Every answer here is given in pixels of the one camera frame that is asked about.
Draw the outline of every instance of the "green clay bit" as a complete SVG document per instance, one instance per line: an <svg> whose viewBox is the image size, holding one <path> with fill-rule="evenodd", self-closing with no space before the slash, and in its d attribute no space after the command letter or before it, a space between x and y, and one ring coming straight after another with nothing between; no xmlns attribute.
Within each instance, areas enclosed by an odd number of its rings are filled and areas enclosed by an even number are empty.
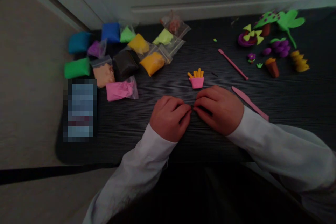
<svg viewBox="0 0 336 224"><path fill-rule="evenodd" d="M276 42L276 41L280 41L280 42L281 42L281 41L285 41L285 40L286 40L286 38L282 38L282 39L278 39L278 38L275 39L275 38L274 38L274 39L272 39L269 43L270 43L270 44L273 44L273 43Z"/></svg>
<svg viewBox="0 0 336 224"><path fill-rule="evenodd" d="M167 29L163 29L159 36L153 41L153 44L158 45L161 43L166 46L173 38L173 34L171 34Z"/></svg>
<svg viewBox="0 0 336 224"><path fill-rule="evenodd" d="M266 12L264 15L261 16L261 19L256 23L256 25L253 27L253 30L262 27L264 25L267 25L268 23L274 23L278 21L278 16L276 12Z"/></svg>
<svg viewBox="0 0 336 224"><path fill-rule="evenodd" d="M90 62L88 58L68 62L64 66L64 77L73 79L76 77L90 75Z"/></svg>
<svg viewBox="0 0 336 224"><path fill-rule="evenodd" d="M296 28L299 27L301 25L303 25L305 23L305 19L303 17L297 18L298 15L298 11L297 10L290 10L287 13L284 12L279 12L280 17L279 20L277 21L280 30L287 32L289 39L291 40L291 42L293 43L294 48L296 49L296 43L294 41L294 39L292 38L289 29L290 28Z"/></svg>
<svg viewBox="0 0 336 224"><path fill-rule="evenodd" d="M121 43L129 43L135 38L136 34L129 29L128 26L120 34Z"/></svg>

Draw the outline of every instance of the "child's hand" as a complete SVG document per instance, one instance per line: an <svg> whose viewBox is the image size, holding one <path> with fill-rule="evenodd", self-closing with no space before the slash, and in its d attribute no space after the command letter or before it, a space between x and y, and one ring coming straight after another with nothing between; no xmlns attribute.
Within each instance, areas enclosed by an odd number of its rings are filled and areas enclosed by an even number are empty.
<svg viewBox="0 0 336 224"><path fill-rule="evenodd" d="M199 106L209 110L212 116L198 108ZM230 91L212 86L198 93L194 110L211 128L223 135L230 135L243 118L244 105Z"/></svg>
<svg viewBox="0 0 336 224"><path fill-rule="evenodd" d="M190 114L191 106L184 104L183 100L163 96L154 107L150 126L163 139L178 142L190 123Z"/></svg>

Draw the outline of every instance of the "pink sculpting tool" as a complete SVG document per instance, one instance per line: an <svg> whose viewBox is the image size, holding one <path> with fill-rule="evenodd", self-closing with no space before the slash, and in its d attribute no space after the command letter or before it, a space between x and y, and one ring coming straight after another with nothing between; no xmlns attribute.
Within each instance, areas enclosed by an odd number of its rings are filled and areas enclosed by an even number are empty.
<svg viewBox="0 0 336 224"><path fill-rule="evenodd" d="M238 71L238 73L240 73L244 78L245 80L248 80L249 78L246 77L245 74L243 74L243 72L232 62L232 60L229 59L228 56L225 55L225 53L222 51L222 49L218 49L219 53L220 54L223 54L223 56L230 62L230 64Z"/></svg>
<svg viewBox="0 0 336 224"><path fill-rule="evenodd" d="M250 105L259 115L261 115L262 118L264 118L266 121L269 120L270 117L266 115L264 112L262 112L260 108L258 108L243 91L239 90L236 87L231 88L237 95L239 95L244 101L246 101L246 103Z"/></svg>

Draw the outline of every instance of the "white sleeve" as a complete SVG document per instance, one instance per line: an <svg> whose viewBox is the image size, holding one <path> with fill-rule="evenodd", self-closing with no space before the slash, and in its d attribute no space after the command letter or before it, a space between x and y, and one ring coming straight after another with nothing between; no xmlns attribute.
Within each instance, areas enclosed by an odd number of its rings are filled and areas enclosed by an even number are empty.
<svg viewBox="0 0 336 224"><path fill-rule="evenodd" d="M307 210L335 223L336 156L320 138L307 130L269 123L247 107L227 138L247 150L262 169L280 175L284 186L300 193Z"/></svg>
<svg viewBox="0 0 336 224"><path fill-rule="evenodd" d="M177 143L147 125L142 139L127 152L104 188L93 198L83 224L104 224L137 196L151 190Z"/></svg>

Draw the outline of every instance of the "blue modeling clay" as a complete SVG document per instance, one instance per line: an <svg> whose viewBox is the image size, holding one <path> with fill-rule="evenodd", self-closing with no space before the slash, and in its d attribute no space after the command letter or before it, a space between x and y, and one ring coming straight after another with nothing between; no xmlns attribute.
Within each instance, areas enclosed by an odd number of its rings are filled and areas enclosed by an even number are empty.
<svg viewBox="0 0 336 224"><path fill-rule="evenodd" d="M120 43L119 23L103 24L101 39L107 39L108 43Z"/></svg>
<svg viewBox="0 0 336 224"><path fill-rule="evenodd" d="M70 37L69 53L85 53L90 46L91 33L81 32Z"/></svg>

